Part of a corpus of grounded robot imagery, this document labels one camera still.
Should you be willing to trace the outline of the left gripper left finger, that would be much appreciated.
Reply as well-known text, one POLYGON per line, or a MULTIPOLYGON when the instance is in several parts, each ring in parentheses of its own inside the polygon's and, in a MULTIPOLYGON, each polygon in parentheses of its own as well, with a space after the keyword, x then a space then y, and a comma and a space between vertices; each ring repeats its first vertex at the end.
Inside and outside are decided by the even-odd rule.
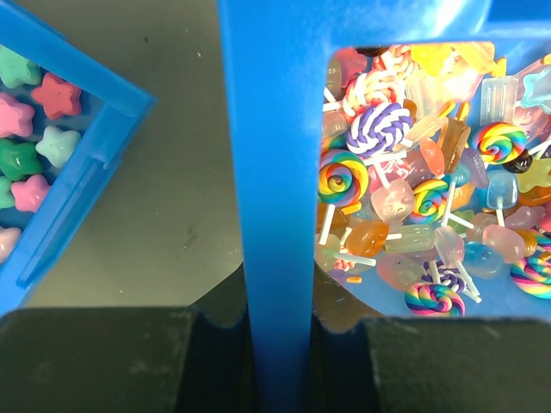
POLYGON ((251 412, 244 319, 189 307, 31 308, 1 320, 4 412, 251 412))

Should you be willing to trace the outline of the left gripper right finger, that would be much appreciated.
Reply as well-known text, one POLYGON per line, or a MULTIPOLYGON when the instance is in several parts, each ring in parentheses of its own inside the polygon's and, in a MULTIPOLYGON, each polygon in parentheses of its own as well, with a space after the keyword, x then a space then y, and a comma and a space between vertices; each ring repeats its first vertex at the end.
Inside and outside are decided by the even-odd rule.
POLYGON ((547 412, 550 325, 384 317, 316 271, 313 412, 547 412))

